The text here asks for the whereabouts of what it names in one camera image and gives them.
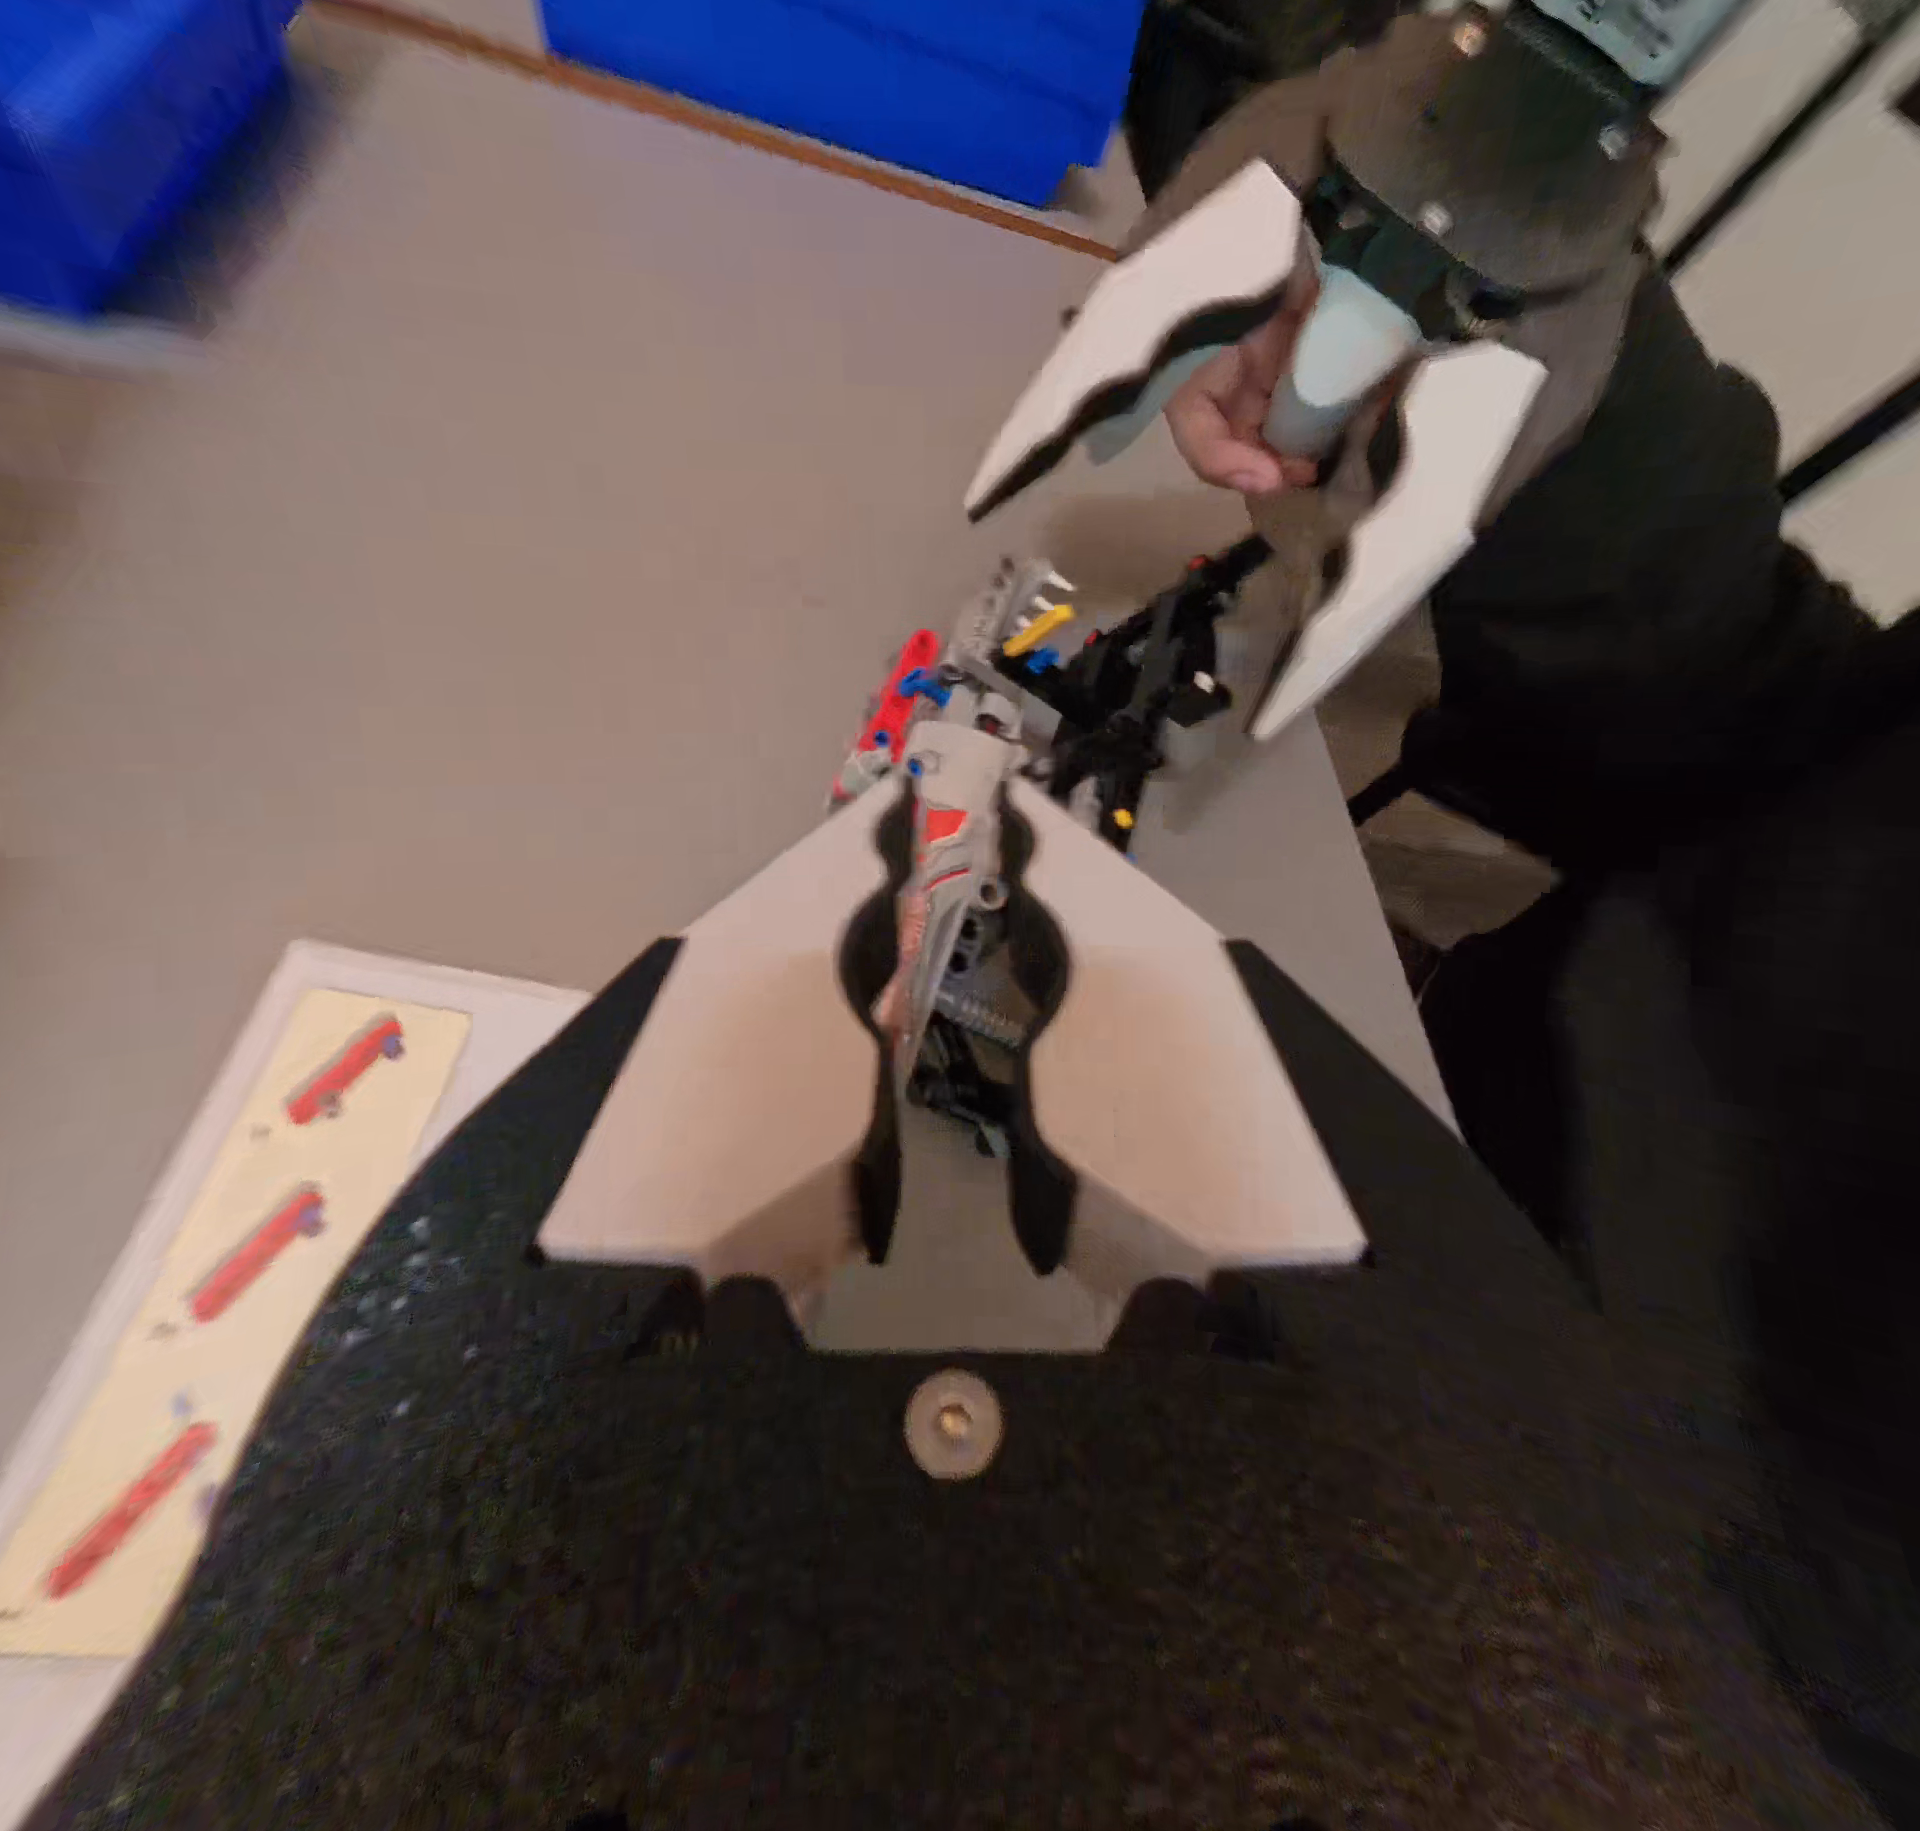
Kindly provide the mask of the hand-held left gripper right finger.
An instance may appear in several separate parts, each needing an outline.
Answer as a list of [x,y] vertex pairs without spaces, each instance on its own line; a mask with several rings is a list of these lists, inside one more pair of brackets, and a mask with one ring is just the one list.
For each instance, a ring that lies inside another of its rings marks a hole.
[[1009,1216],[1046,1270],[1004,1349],[1098,1349],[1151,1281],[1343,1275],[1369,1239],[1227,943],[1034,784],[1004,793],[1028,1006]]

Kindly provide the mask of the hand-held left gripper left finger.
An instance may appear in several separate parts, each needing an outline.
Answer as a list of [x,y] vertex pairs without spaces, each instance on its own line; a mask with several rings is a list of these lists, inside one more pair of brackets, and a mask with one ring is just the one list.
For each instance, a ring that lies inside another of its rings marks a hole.
[[856,1241],[853,1164],[883,1083],[840,948],[884,891],[887,786],[779,854],[674,942],[537,1230],[563,1264],[762,1278],[816,1344]]

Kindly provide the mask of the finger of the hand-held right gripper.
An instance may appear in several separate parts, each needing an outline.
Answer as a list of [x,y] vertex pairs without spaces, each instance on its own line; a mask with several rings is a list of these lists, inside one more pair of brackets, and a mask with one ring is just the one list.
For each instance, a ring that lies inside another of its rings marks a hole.
[[1396,469],[1347,532],[1339,582],[1249,716],[1253,740],[1315,709],[1452,571],[1544,380],[1543,363],[1490,341],[1409,375],[1396,406]]
[[1092,285],[980,456],[963,498],[979,524],[1073,453],[1110,464],[1219,353],[1285,303],[1303,206],[1251,159]]

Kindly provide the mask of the grey red brick toy vehicle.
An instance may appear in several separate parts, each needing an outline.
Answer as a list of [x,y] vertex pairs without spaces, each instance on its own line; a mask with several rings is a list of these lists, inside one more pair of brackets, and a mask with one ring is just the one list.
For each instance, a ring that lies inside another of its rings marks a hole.
[[1187,771],[1233,709],[1221,621],[1271,548],[1195,556],[1152,600],[1077,624],[1077,590],[1044,558],[1003,560],[949,636],[900,648],[828,802],[875,784],[913,796],[896,971],[875,1025],[900,1096],[1009,1157],[1013,1081],[979,1048],[1021,1055],[1038,1006],[1013,976],[1004,796],[1021,781],[1121,852],[1146,788]]

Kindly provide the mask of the person's right forearm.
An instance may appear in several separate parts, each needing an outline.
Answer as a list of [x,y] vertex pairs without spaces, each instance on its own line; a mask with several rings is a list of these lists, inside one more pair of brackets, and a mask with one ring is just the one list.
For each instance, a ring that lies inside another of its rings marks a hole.
[[1452,763],[1504,828],[1701,802],[1823,735],[1879,628],[1784,535],[1778,453],[1644,270],[1596,403],[1430,596]]

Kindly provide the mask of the beige desk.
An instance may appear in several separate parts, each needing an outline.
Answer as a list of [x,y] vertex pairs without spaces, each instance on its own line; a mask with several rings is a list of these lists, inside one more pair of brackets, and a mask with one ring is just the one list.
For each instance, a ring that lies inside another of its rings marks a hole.
[[[973,464],[1097,258],[353,21],[213,219],[180,365],[3,363],[3,1448],[303,936],[595,990],[821,814],[887,651],[1021,532],[1073,574],[1236,533],[1163,435],[984,529]],[[834,1490],[769,1403],[611,1372],[594,1562],[645,1714],[643,1827],[1247,1827],[1276,1450],[1255,1372],[1076,1434],[1060,1514]]]

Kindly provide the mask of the person's right hand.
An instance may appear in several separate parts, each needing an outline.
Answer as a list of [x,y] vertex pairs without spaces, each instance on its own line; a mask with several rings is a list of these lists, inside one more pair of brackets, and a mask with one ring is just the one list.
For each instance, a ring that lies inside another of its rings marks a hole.
[[1242,499],[1318,482],[1318,458],[1287,456],[1264,437],[1275,390],[1289,373],[1318,282],[1294,281],[1281,306],[1233,348],[1212,356],[1165,403],[1165,424],[1187,468]]

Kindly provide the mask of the person in black clothing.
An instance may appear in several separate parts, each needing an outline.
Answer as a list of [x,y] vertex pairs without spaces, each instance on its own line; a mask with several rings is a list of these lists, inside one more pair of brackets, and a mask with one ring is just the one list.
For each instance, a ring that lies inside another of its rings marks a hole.
[[[1686,236],[1863,40],[1841,0],[1752,0],[1660,110]],[[1676,269],[1708,348],[1772,396],[1783,469],[1915,375],[1915,19]],[[1791,499],[1787,529],[1879,617],[1915,604],[1915,418]]]

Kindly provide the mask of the white instruction booklet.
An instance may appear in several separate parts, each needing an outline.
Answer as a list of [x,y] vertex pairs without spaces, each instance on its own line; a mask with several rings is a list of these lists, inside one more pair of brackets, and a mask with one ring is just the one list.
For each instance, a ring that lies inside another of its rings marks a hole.
[[372,1222],[583,1004],[312,940],[284,949],[3,1461],[3,1827],[153,1640]]

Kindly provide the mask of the blue storage bin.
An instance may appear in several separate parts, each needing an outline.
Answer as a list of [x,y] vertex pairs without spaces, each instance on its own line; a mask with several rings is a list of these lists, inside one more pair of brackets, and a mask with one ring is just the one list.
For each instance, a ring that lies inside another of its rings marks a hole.
[[539,0],[550,52],[1046,207],[1101,162],[1146,0]]
[[284,81],[303,0],[2,0],[2,299],[90,316]]

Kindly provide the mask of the person's black embroidered garment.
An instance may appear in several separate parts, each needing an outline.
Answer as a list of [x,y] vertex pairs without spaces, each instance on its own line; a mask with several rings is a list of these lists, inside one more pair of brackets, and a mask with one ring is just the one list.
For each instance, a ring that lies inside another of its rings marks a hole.
[[1915,611],[1758,679],[1418,713],[1409,786],[1555,872],[1420,1010],[1500,1187],[1733,1420],[1715,1553],[1787,1688],[1915,1754]]

